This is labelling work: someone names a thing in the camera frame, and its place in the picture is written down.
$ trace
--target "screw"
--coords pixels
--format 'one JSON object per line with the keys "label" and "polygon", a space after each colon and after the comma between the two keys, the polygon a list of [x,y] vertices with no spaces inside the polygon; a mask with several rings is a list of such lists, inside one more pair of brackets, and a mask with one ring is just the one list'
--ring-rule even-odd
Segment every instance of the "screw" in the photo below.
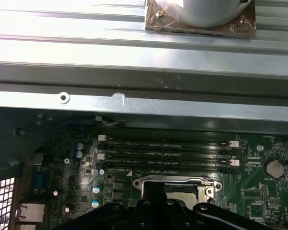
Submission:
{"label": "screw", "polygon": [[168,205],[173,205],[175,202],[173,200],[167,200]]}
{"label": "screw", "polygon": [[99,170],[98,174],[102,176],[103,174],[105,174],[105,171],[103,169],[101,169],[101,170]]}
{"label": "screw", "polygon": [[65,159],[64,159],[64,163],[65,163],[65,164],[69,164],[70,162],[71,162],[71,161],[70,161],[68,158],[65,158]]}
{"label": "screw", "polygon": [[264,150],[264,147],[262,145],[257,145],[257,151],[261,152]]}

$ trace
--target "green circuit board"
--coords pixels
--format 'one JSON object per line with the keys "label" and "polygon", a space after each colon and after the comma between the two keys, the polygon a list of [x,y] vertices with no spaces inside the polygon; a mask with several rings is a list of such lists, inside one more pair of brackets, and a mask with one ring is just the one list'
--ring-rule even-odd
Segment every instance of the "green circuit board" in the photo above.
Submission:
{"label": "green circuit board", "polygon": [[216,192],[215,205],[288,230],[288,153],[280,137],[69,128],[55,130],[49,147],[43,165],[34,169],[32,194],[61,192],[48,201],[48,217],[40,229],[51,229],[108,202],[127,207],[141,198],[132,184],[135,179],[170,175],[216,180],[222,189]]}

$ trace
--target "metal rail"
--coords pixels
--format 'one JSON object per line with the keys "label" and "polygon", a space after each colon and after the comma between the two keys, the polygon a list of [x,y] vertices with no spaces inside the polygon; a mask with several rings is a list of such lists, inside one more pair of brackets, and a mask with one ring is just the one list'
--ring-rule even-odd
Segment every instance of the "metal rail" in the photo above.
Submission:
{"label": "metal rail", "polygon": [[1,0],[0,63],[288,79],[288,0],[256,15],[244,40],[145,31],[144,0]]}

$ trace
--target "ventilation grille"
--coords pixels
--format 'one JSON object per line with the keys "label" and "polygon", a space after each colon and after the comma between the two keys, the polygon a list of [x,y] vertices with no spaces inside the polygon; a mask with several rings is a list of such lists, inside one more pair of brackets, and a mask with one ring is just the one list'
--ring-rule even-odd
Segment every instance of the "ventilation grille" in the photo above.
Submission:
{"label": "ventilation grille", "polygon": [[14,178],[0,181],[0,230],[7,230],[10,219]]}

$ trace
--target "motherboard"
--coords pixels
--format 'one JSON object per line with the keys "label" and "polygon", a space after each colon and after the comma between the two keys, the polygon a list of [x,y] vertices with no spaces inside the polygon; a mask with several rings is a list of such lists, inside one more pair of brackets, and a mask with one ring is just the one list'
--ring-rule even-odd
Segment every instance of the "motherboard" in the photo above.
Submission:
{"label": "motherboard", "polygon": [[48,230],[106,203],[126,208],[142,184],[169,182],[182,206],[208,202],[288,230],[288,138],[136,128],[65,128],[52,133],[30,193],[45,201]]}

